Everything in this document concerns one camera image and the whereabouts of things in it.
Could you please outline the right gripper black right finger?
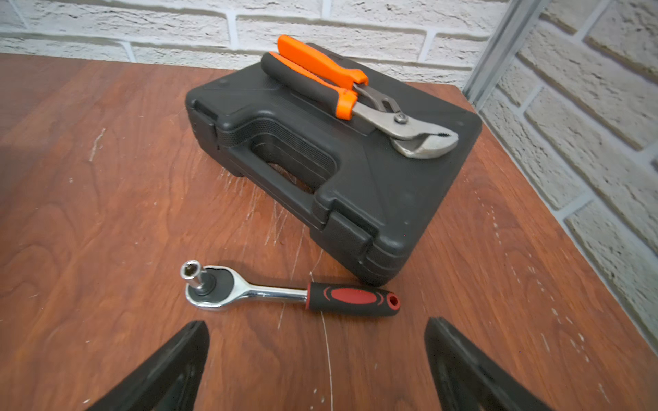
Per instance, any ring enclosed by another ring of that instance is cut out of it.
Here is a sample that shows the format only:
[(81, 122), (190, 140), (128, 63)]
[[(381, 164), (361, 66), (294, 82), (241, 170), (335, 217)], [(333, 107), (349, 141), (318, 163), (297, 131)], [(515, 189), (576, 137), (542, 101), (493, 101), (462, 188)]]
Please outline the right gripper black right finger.
[(444, 410), (549, 410), (444, 318), (430, 318), (424, 342)]

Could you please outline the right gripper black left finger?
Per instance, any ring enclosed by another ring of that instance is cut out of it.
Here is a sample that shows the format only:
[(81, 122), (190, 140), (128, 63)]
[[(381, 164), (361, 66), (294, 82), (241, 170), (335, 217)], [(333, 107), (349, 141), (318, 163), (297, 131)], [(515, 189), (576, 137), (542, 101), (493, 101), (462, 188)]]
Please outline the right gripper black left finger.
[(209, 345), (206, 323), (191, 321), (89, 409), (194, 409)]

